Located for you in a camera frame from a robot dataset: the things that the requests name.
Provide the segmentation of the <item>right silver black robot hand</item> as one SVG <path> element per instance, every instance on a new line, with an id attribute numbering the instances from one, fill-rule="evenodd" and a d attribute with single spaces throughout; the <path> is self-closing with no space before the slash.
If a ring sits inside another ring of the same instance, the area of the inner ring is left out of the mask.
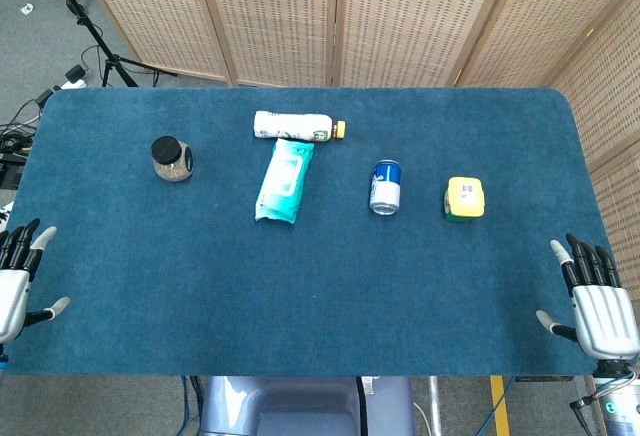
<path id="1" fill-rule="evenodd" d="M 566 240 L 563 246 L 553 239 L 550 247 L 562 271 L 575 325 L 561 324 L 541 309 L 536 311 L 538 321 L 550 333 L 579 344 L 595 360 L 632 360 L 639 355 L 639 329 L 613 256 L 571 233 Z"/>

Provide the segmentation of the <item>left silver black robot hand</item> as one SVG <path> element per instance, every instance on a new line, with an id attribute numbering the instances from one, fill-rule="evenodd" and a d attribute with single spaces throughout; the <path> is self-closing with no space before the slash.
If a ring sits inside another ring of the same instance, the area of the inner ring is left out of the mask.
<path id="1" fill-rule="evenodd" d="M 38 218 L 13 231 L 1 231 L 1 346 L 13 342 L 23 329 L 56 319 L 71 303 L 63 296 L 39 311 L 28 311 L 31 286 L 42 256 L 57 232 L 55 226 L 34 237 Z"/>

